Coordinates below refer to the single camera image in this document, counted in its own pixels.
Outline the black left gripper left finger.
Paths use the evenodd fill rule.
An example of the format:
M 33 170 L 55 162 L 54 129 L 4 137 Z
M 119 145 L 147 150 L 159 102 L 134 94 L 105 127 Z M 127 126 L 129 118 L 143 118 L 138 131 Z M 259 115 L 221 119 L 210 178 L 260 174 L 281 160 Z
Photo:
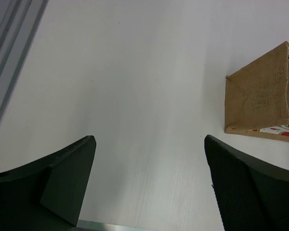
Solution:
M 0 173 L 0 231 L 76 231 L 94 136 Z

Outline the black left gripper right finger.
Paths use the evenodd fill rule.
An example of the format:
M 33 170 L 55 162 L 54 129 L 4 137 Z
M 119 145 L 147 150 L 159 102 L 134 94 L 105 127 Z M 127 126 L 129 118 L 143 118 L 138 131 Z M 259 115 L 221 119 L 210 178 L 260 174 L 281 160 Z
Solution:
M 204 149 L 226 231 L 289 231 L 289 170 L 212 135 Z

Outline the burlap watermelon print bag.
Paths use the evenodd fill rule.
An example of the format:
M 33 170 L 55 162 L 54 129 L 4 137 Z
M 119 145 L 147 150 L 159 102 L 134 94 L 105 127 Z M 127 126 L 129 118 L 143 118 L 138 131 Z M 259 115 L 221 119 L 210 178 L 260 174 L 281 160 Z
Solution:
M 226 76 L 224 131 L 289 142 L 289 43 Z

